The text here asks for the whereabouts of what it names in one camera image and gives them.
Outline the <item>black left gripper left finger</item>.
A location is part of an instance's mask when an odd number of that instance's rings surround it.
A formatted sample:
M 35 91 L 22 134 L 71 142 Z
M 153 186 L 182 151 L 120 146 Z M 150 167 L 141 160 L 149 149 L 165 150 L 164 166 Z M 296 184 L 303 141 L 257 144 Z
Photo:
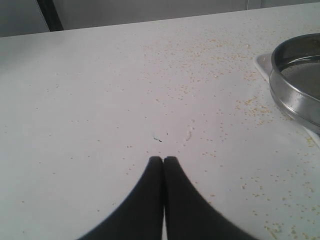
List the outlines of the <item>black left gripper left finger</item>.
M 126 199 L 82 240 L 161 240 L 164 220 L 164 166 L 152 156 Z

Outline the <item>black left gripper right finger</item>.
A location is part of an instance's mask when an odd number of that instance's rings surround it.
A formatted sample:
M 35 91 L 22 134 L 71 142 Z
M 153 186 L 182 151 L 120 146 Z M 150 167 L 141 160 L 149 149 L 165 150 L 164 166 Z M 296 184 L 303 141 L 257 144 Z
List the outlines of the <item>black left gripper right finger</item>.
M 196 190 L 178 159 L 163 161 L 164 211 L 169 240 L 253 240 L 216 211 Z

